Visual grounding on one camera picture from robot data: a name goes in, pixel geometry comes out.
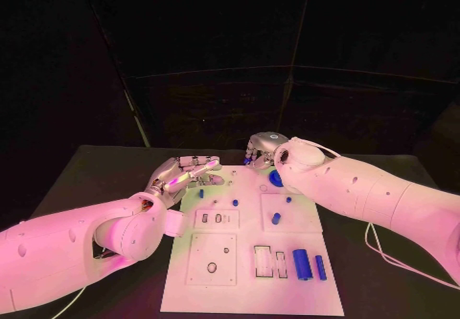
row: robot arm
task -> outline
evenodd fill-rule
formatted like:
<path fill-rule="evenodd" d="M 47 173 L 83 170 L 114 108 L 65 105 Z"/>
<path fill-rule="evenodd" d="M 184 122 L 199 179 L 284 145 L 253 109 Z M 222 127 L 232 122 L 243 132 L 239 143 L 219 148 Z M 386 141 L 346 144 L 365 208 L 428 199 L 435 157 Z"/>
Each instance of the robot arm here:
<path fill-rule="evenodd" d="M 128 199 L 37 217 L 0 233 L 0 314 L 60 298 L 145 259 L 163 234 L 181 235 L 183 214 L 167 209 L 184 187 L 220 185 L 206 174 L 216 157 L 170 158 L 144 192 Z M 92 255 L 92 241 L 108 249 Z"/>
<path fill-rule="evenodd" d="M 274 163 L 285 188 L 340 215 L 375 223 L 411 239 L 434 256 L 460 284 L 460 196 L 405 181 L 373 165 L 336 155 L 318 144 L 277 133 L 251 137 L 262 145 L 249 167 Z"/>

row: circular hole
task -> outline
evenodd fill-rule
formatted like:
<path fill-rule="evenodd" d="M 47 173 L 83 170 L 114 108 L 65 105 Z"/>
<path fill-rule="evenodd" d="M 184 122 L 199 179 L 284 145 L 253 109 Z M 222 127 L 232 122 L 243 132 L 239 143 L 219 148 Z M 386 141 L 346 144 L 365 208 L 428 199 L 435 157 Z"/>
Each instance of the circular hole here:
<path fill-rule="evenodd" d="M 282 154 L 281 154 L 281 162 L 284 163 L 287 161 L 287 158 L 290 157 L 290 152 L 288 151 L 284 151 Z"/>
<path fill-rule="evenodd" d="M 209 265 L 207 265 L 209 273 L 213 274 L 216 272 L 216 270 L 217 270 L 216 264 L 215 263 L 209 263 Z"/>

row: white pegboard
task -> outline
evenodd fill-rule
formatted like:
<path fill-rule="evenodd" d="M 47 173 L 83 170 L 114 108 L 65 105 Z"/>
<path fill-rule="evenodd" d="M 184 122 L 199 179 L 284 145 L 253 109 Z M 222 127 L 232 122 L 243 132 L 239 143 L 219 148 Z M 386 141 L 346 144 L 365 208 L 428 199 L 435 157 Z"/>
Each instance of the white pegboard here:
<path fill-rule="evenodd" d="M 161 302 L 163 312 L 343 316 L 316 206 L 301 195 L 290 194 L 285 188 L 271 185 L 271 170 L 272 168 L 258 171 L 245 166 L 223 166 L 216 172 L 225 179 L 222 186 L 187 190 L 181 200 L 181 211 L 189 217 L 187 226 L 184 236 L 174 238 Z M 199 197 L 200 189 L 204 190 L 203 198 Z M 287 196 L 292 198 L 290 203 L 285 202 Z M 232 205 L 233 199 L 238 200 L 238 206 Z M 238 227 L 196 227 L 204 210 L 207 217 L 216 216 L 217 211 L 238 211 Z M 281 220 L 279 224 L 271 226 L 266 222 L 271 223 L 272 210 L 281 212 Z M 202 240 L 193 242 L 196 235 Z M 233 235 L 235 280 L 230 281 L 232 267 L 219 268 L 219 264 L 225 263 L 220 260 L 222 256 L 232 260 L 229 255 L 225 256 L 226 253 L 222 254 L 222 246 L 230 245 L 225 238 Z M 269 246 L 272 277 L 255 277 L 255 246 Z M 203 249 L 206 253 L 199 256 L 193 249 Z M 307 250 L 313 280 L 297 279 L 292 260 L 295 249 Z M 284 264 L 275 259 L 279 252 L 284 253 Z M 323 256 L 326 281 L 318 280 L 316 255 Z M 207 271 L 210 263 L 216 264 L 216 271 L 212 273 Z M 262 263 L 268 265 L 269 261 L 262 260 Z M 285 267 L 287 278 L 279 278 L 278 267 Z M 200 283 L 190 284 L 187 279 L 190 281 L 193 278 L 194 281 L 194 277 Z M 219 280 L 225 280 L 222 282 L 228 285 L 215 284 Z"/>

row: table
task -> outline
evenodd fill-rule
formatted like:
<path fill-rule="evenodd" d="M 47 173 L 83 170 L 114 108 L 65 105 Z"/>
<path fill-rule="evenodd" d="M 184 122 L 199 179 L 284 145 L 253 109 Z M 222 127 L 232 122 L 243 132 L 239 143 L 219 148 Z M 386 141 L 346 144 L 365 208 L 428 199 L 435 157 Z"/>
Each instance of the table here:
<path fill-rule="evenodd" d="M 144 189 L 150 174 L 163 161 L 186 155 L 219 156 L 222 165 L 239 165 L 243 159 L 242 150 L 80 146 L 31 217 L 129 197 Z M 347 156 L 401 178 L 435 187 L 416 157 Z M 458 291 L 385 263 L 365 245 L 365 222 L 331 213 L 323 207 L 318 207 L 318 216 L 344 318 L 455 318 Z M 383 251 L 408 265 L 450 281 L 424 249 L 393 232 L 376 228 Z M 164 236 L 153 256 L 88 286 L 59 318 L 264 318 L 249 314 L 158 312 L 171 246 L 173 238 Z M 0 319 L 52 318 L 73 296 L 75 293 L 46 305 L 3 315 Z"/>

